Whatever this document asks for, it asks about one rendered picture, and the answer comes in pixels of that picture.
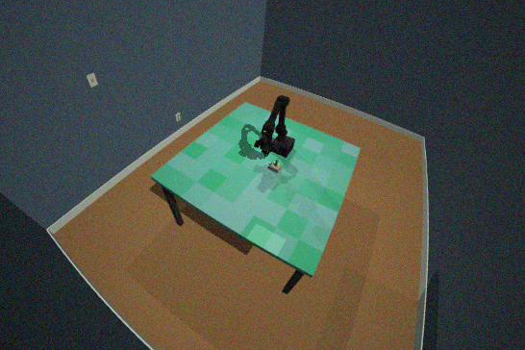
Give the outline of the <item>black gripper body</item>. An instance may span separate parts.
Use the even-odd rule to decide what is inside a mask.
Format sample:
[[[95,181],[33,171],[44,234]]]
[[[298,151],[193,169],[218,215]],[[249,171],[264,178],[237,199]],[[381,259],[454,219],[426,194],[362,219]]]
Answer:
[[[270,144],[270,147],[272,148],[271,150],[273,150],[274,152],[278,153],[279,150],[280,150],[280,145],[275,144],[275,146],[274,146],[274,145],[271,144],[271,142],[272,142],[272,140],[268,142]],[[256,140],[256,142],[254,144],[254,147],[257,147],[257,148],[260,147],[257,140]]]

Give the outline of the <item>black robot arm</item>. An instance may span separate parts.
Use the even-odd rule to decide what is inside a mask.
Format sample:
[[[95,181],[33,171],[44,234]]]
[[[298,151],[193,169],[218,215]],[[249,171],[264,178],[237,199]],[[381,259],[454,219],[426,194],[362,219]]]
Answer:
[[[262,152],[267,154],[271,152],[269,141],[272,140],[272,136],[275,132],[278,134],[278,137],[276,140],[285,141],[285,136],[288,134],[288,130],[286,130],[287,126],[285,124],[285,118],[286,118],[286,110],[287,106],[289,105],[290,99],[287,96],[281,95],[277,98],[277,101],[275,102],[275,106],[271,112],[271,115],[269,118],[265,121],[265,123],[262,126],[262,137],[258,140],[259,146],[262,147]],[[279,113],[280,111],[280,113]],[[279,123],[275,128],[275,120],[277,118],[277,115],[279,113]],[[266,131],[266,132],[264,132]],[[267,144],[268,143],[268,144]]]

